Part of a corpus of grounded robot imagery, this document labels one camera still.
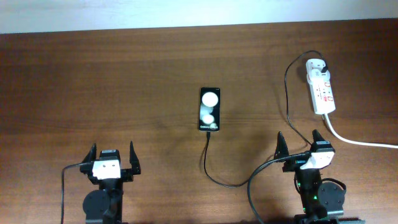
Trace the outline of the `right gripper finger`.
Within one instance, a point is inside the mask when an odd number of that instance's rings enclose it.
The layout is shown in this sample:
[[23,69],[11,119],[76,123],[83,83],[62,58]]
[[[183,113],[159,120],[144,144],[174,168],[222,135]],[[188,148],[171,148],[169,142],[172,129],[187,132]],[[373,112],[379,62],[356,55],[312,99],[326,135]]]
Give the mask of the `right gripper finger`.
[[314,142],[324,142],[325,139],[321,136],[317,129],[312,131],[312,137]]
[[281,131],[277,134],[277,145],[274,153],[274,157],[286,157],[289,155],[287,143]]

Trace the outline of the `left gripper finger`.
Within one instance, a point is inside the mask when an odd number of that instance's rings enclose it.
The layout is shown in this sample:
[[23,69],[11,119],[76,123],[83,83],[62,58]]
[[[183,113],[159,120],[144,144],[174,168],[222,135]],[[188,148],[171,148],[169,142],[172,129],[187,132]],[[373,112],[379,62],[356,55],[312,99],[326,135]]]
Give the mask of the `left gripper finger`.
[[87,153],[87,155],[85,156],[85,158],[82,160],[81,163],[82,164],[89,164],[89,163],[94,162],[96,160],[96,150],[97,150],[96,144],[94,143],[91,146],[89,152]]
[[137,157],[137,154],[135,153],[134,145],[133,145],[132,141],[130,142],[130,146],[129,146],[129,162],[130,162],[133,170],[140,169],[139,159]]

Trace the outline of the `black smartphone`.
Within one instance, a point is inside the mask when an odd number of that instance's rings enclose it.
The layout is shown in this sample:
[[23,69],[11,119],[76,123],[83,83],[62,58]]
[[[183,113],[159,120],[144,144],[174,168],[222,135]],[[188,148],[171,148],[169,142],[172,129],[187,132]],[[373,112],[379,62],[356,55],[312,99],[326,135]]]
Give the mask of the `black smartphone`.
[[221,90],[216,87],[200,88],[198,129],[217,132],[220,130]]

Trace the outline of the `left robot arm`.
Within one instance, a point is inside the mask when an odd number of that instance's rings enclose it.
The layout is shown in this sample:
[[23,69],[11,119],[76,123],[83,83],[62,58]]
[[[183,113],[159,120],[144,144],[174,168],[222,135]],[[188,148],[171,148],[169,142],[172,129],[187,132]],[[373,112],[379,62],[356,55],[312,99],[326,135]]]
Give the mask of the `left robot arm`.
[[85,197],[83,211],[86,223],[117,224],[123,222],[123,184],[132,182],[141,174],[139,159],[134,145],[129,144],[130,168],[121,167],[121,156],[117,149],[103,150],[96,155],[96,145],[82,160],[80,172],[98,186]]

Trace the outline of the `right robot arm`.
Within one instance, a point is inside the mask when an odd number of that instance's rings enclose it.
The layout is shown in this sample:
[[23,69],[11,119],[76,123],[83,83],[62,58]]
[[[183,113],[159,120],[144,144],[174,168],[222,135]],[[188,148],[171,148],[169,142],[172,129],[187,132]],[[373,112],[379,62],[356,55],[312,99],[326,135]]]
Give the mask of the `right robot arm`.
[[320,172],[331,164],[335,149],[316,129],[312,136],[309,150],[290,154],[282,133],[277,134],[274,159],[284,164],[283,172],[294,173],[303,206],[303,213],[294,216],[294,223],[365,223],[359,218],[342,218],[347,187],[339,180],[323,178]]

